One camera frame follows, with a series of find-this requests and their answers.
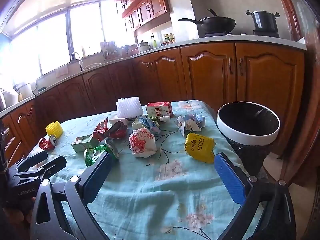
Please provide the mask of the white foam block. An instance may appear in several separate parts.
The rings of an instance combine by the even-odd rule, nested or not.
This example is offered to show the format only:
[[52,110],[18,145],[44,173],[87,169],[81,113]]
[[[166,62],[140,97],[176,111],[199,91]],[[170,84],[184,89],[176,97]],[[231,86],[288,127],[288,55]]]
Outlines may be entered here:
[[128,125],[129,124],[129,120],[127,120],[126,118],[119,118],[117,117],[116,115],[113,115],[111,117],[108,118],[108,122],[111,124],[111,125],[115,125],[117,122],[122,122],[124,125]]

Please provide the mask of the wooden lower kitchen cabinets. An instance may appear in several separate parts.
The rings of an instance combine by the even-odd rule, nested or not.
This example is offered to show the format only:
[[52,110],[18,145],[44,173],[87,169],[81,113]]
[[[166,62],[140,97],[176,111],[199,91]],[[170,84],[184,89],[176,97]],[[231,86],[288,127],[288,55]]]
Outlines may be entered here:
[[165,49],[107,64],[48,89],[3,116],[5,156],[26,156],[54,121],[113,111],[119,98],[142,104],[200,100],[218,110],[232,101],[264,105],[280,118],[272,152],[282,155],[295,126],[305,51],[258,42],[210,42]]

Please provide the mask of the white foam fruit net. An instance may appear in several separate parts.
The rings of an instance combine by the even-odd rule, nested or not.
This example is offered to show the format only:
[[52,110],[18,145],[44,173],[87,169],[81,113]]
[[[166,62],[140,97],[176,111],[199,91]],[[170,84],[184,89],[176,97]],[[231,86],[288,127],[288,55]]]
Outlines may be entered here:
[[116,107],[119,118],[135,118],[143,115],[143,108],[138,96],[118,99]]

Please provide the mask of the crushed red soda can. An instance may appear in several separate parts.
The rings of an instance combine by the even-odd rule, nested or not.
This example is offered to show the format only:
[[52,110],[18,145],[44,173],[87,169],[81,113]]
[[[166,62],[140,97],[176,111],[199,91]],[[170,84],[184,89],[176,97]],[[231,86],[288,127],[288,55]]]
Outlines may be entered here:
[[39,141],[39,147],[44,151],[50,151],[56,148],[57,138],[54,135],[50,135],[48,139],[41,138]]

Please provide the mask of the gas stove burner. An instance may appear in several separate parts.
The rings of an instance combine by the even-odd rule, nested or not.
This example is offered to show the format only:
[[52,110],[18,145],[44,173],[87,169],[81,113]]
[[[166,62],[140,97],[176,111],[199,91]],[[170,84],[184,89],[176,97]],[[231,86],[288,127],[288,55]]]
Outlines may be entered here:
[[[227,33],[227,32],[222,32],[222,33],[206,33],[205,37],[214,37],[214,36],[231,36],[233,35],[233,33]],[[263,32],[263,31],[253,31],[253,35],[257,35],[257,36],[268,36],[268,37],[276,37],[276,38],[280,38],[278,33],[273,33],[273,32]]]

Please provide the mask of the white paper wrapper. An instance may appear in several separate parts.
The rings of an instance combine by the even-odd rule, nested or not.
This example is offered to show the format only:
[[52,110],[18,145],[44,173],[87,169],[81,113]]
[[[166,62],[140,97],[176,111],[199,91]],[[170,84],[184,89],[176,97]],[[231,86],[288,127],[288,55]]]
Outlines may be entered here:
[[184,136],[185,131],[200,132],[206,125],[206,119],[202,115],[186,114],[185,116],[179,115],[174,121],[181,135]]

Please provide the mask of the small lidded pot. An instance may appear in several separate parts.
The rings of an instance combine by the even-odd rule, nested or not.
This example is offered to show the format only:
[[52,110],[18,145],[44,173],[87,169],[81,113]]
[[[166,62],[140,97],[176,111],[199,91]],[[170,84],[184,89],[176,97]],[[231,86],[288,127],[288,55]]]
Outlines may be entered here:
[[137,48],[138,48],[138,52],[142,53],[145,52],[147,50],[150,50],[151,47],[149,46],[148,42],[141,40],[138,44],[137,44]]

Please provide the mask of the black stock pot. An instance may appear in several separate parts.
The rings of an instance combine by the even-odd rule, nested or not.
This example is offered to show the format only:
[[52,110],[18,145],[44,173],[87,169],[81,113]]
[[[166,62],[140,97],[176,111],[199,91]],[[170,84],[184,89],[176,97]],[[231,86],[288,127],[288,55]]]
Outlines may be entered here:
[[276,23],[276,18],[280,17],[278,12],[274,14],[267,11],[245,11],[246,15],[249,15],[253,19],[254,30],[263,32],[273,32],[278,33],[278,27]]

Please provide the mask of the red white milk carton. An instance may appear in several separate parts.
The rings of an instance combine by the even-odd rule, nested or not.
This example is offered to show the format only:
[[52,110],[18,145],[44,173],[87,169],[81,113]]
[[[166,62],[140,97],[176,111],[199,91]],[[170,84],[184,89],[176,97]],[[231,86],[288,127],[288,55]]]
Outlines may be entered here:
[[172,116],[171,102],[150,102],[146,105],[146,112],[148,116],[161,117]]

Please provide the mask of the white rim black trash bin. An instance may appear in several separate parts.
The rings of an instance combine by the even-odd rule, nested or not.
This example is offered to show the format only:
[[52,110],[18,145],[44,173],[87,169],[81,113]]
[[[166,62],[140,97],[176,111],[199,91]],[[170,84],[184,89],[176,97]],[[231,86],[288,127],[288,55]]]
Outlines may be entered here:
[[252,176],[259,174],[281,123],[269,108],[254,102],[235,101],[217,111],[217,127]]

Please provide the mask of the blue white wrapper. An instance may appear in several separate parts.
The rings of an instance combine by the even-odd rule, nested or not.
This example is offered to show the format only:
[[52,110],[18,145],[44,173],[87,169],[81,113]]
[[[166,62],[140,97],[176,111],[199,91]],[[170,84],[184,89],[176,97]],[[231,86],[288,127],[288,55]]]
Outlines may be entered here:
[[136,117],[132,122],[131,127],[133,130],[146,128],[152,134],[159,134],[161,132],[158,122],[153,121],[150,117],[144,115]]

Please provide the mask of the red snack wrapper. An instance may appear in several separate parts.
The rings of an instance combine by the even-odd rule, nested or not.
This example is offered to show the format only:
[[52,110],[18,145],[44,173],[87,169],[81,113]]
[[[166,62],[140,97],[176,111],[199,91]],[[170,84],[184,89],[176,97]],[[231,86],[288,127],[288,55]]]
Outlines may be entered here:
[[126,136],[127,126],[121,121],[116,122],[111,128],[107,127],[108,118],[97,124],[95,130],[92,133],[93,138],[99,142],[106,138],[122,139]]

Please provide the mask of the crushed green can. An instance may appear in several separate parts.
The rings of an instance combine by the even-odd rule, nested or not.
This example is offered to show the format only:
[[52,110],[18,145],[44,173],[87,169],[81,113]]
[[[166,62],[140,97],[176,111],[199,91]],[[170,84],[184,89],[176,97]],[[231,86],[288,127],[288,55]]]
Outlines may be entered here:
[[94,165],[103,153],[110,153],[114,160],[119,159],[119,152],[115,144],[110,140],[106,140],[103,145],[99,145],[95,148],[88,148],[84,151],[86,166],[89,167]]

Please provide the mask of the black wok pan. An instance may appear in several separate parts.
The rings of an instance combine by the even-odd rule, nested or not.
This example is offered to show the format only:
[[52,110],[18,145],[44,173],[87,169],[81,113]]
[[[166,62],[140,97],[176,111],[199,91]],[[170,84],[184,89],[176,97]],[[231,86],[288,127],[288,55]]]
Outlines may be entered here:
[[200,25],[207,34],[224,33],[228,34],[236,26],[236,21],[229,17],[218,16],[213,9],[208,9],[213,16],[205,17],[201,20],[192,20],[190,18],[179,18],[180,22],[192,22]]

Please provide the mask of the green milk carton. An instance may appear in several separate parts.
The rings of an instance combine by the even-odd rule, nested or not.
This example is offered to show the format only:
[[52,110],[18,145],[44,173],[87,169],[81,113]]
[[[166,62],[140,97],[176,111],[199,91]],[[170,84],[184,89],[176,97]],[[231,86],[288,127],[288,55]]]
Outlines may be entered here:
[[99,141],[93,137],[93,135],[85,135],[76,137],[71,143],[71,146],[75,152],[84,152],[88,148],[95,148],[99,145]]

